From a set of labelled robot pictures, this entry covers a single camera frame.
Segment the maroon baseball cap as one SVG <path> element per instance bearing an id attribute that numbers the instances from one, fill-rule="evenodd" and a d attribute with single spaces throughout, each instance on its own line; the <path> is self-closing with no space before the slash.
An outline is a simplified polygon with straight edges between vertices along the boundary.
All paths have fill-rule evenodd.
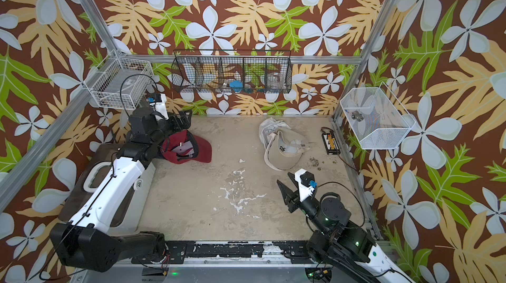
<path id="1" fill-rule="evenodd" d="M 210 163 L 212 146 L 206 139 L 183 130 L 170 135 L 162 143 L 161 154 L 165 160 L 173 164 L 183 164 L 191 160 Z"/>

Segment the beige baseball cap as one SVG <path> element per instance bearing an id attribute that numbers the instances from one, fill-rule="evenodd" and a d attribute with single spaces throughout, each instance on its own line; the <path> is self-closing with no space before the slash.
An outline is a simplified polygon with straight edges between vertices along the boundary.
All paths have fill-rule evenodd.
<path id="1" fill-rule="evenodd" d="M 309 150 L 310 143 L 303 135 L 287 128 L 279 128 L 267 136 L 264 161 L 273 170 L 289 170 Z"/>

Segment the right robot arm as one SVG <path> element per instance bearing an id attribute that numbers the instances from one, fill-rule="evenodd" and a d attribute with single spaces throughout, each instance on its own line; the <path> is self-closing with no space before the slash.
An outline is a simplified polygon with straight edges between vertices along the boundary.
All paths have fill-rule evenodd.
<path id="1" fill-rule="evenodd" d="M 412 282 L 362 226 L 351 220 L 351 212 L 335 192 L 316 197 L 320 184 L 305 169 L 288 173 L 292 190 L 277 180 L 288 211 L 300 210 L 314 229 L 306 242 L 308 258 L 317 266 L 332 266 L 355 282 Z"/>

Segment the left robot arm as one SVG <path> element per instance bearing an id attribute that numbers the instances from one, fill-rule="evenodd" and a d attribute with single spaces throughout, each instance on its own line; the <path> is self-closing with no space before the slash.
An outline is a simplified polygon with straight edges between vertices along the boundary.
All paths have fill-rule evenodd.
<path id="1" fill-rule="evenodd" d="M 64 266 L 105 272 L 124 259 L 165 255 L 165 238 L 159 232 L 111 236 L 108 230 L 134 183 L 148 171 L 153 159 L 161 156 L 162 143 L 170 135 L 188 130 L 191 118 L 190 110 L 173 114 L 152 107 L 138 108 L 130 115 L 130 137 L 111 156 L 108 175 L 68 223 L 59 223 L 50 232 Z"/>

